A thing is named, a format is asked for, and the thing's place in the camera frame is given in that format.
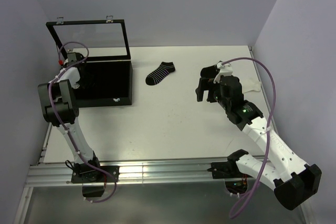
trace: transparent lid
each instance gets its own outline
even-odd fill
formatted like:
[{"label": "transparent lid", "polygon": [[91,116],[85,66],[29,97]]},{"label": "transparent lid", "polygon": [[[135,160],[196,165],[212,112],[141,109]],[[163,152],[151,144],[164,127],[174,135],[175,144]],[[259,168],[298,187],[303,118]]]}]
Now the transparent lid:
[{"label": "transparent lid", "polygon": [[[48,22],[47,27],[59,48],[69,41],[78,41],[90,49],[91,57],[112,56],[116,59],[130,59],[129,49],[127,50],[127,36],[126,40],[124,39],[126,31],[124,28],[123,34],[124,21],[122,19],[113,23],[106,23],[105,20],[63,22],[63,24]],[[53,30],[60,43],[57,43]],[[73,43],[66,45],[65,49],[84,54],[86,52],[82,45]]]}]

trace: cable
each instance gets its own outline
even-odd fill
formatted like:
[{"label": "cable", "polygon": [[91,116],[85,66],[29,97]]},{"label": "cable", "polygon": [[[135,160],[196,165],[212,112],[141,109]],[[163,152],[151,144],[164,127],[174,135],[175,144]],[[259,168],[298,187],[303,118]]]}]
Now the cable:
[{"label": "cable", "polygon": [[[59,49],[59,51],[58,51],[58,59],[59,59],[59,60],[60,60],[60,55],[61,55],[61,52],[62,52],[62,49],[64,48],[64,46],[66,46],[67,44],[71,44],[71,43],[74,43],[74,44],[80,44],[80,45],[82,45],[83,47],[85,47],[85,49],[86,49],[86,51],[87,51],[87,55],[86,55],[83,59],[81,59],[80,61],[77,61],[76,63],[72,64],[71,66],[68,66],[67,68],[63,69],[63,71],[61,71],[57,76],[55,76],[55,78],[50,82],[49,87],[48,87],[48,94],[49,94],[50,104],[51,104],[51,107],[52,107],[52,109],[53,109],[53,111],[54,111],[54,113],[55,113],[55,116],[56,116],[58,122],[62,125],[62,127],[64,128],[65,132],[67,132],[67,134],[68,134],[68,136],[69,136],[69,138],[70,138],[70,141],[71,141],[72,145],[74,146],[75,151],[78,153],[78,156],[79,156],[79,158],[83,161],[83,163],[86,164],[87,166],[91,167],[92,169],[95,169],[95,170],[97,170],[97,171],[99,171],[99,172],[101,172],[101,173],[103,173],[103,174],[106,174],[107,176],[109,176],[110,178],[112,178],[113,180],[115,180],[115,178],[114,178],[110,173],[106,172],[106,171],[103,170],[103,169],[100,169],[100,168],[98,168],[98,167],[95,167],[95,166],[89,164],[88,161],[85,160],[85,158],[84,158],[84,157],[82,156],[82,154],[80,153],[80,150],[78,149],[78,147],[77,147],[77,145],[76,145],[76,143],[75,143],[74,138],[72,137],[71,133],[69,132],[69,129],[66,127],[66,125],[65,125],[64,122],[62,121],[61,117],[59,116],[59,114],[58,114],[58,112],[57,112],[57,110],[56,110],[54,101],[53,101],[53,96],[52,96],[52,94],[51,94],[51,87],[53,86],[53,84],[54,84],[57,80],[59,80],[59,78],[62,77],[63,74],[64,74],[66,71],[68,71],[70,68],[72,68],[72,67],[74,67],[74,66],[76,66],[76,65],[79,65],[79,64],[83,63],[83,62],[86,61],[86,60],[88,59],[88,57],[89,57],[89,49],[88,49],[88,47],[87,47],[86,45],[84,45],[83,43],[80,43],[80,42],[76,42],[76,41],[69,41],[69,42],[65,43],[65,44]],[[108,200],[109,198],[111,198],[111,197],[113,196],[113,194],[114,194],[114,192],[115,192],[116,189],[117,189],[117,183],[116,183],[116,181],[114,181],[114,189],[113,189],[112,193],[111,193],[109,196],[107,196],[107,197],[104,198],[104,199],[100,199],[100,200],[90,200],[90,199],[87,199],[87,198],[86,198],[86,200],[89,201],[89,202],[91,202],[91,203],[100,203],[100,202],[104,202],[104,201]]]},{"label": "cable", "polygon": [[[275,102],[276,102],[276,90],[275,90],[274,79],[273,79],[270,71],[267,69],[267,67],[263,63],[261,63],[259,60],[256,60],[256,59],[253,59],[253,58],[247,58],[247,57],[235,58],[235,59],[231,59],[231,60],[222,62],[222,65],[225,65],[225,64],[231,63],[233,61],[237,61],[237,60],[251,60],[251,61],[254,61],[254,62],[258,63],[259,65],[261,65],[265,69],[265,71],[269,75],[269,78],[271,79],[272,89],[273,89],[273,103],[272,103],[272,106],[271,106],[271,109],[270,109],[270,112],[269,112],[269,117],[267,119],[266,128],[268,128],[270,126],[270,123],[271,123],[271,119],[272,119],[272,116],[273,116],[273,113],[274,113],[274,108],[275,108]],[[233,207],[231,208],[230,213],[229,213],[230,219],[236,218],[237,216],[239,216],[241,214],[241,212],[244,211],[245,207],[247,206],[247,204],[251,200],[252,195],[254,194],[254,192],[256,191],[256,189],[259,186],[261,175],[262,175],[262,173],[265,169],[266,163],[267,163],[267,158],[268,158],[268,153],[269,153],[269,145],[270,145],[270,131],[267,131],[266,136],[267,136],[267,142],[266,142],[265,157],[264,157],[264,160],[262,161],[262,165],[261,165],[260,171],[257,175],[256,181],[255,181],[252,189],[250,191],[244,193],[244,195],[233,205]],[[244,199],[246,199],[246,200],[244,201],[242,206],[234,213],[234,210],[237,208],[237,206]]]}]

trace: striped sock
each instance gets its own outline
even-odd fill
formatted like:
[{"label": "striped sock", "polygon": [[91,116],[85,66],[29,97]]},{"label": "striped sock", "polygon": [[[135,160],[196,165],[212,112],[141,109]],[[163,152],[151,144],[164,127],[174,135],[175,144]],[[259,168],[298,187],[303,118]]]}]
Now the striped sock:
[{"label": "striped sock", "polygon": [[153,86],[161,82],[168,74],[175,71],[174,63],[162,62],[157,69],[146,77],[147,85]]}]

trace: box lid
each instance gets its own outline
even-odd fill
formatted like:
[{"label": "box lid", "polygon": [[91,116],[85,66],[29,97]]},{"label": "box lid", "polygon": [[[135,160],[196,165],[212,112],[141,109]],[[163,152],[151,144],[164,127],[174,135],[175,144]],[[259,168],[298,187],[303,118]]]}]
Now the box lid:
[{"label": "box lid", "polygon": [[[102,20],[63,21],[63,18],[60,17],[57,18],[56,22],[47,22],[46,26],[59,49],[63,46],[63,43],[68,41],[81,42],[89,49],[118,47],[115,55],[110,50],[98,49],[95,51],[94,57],[89,57],[87,61],[131,59],[123,19],[113,19],[113,16],[107,16],[106,19]],[[68,50],[78,48],[82,48],[82,46],[68,44],[61,53],[67,59]]]}]

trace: metal clasp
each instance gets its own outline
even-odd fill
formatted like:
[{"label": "metal clasp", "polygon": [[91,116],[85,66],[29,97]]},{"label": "metal clasp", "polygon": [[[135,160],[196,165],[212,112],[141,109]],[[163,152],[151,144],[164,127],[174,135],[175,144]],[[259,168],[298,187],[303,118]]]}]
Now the metal clasp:
[{"label": "metal clasp", "polygon": [[56,22],[56,25],[63,25],[63,17],[57,17],[57,22]]},{"label": "metal clasp", "polygon": [[106,16],[106,23],[113,23],[113,15]]}]

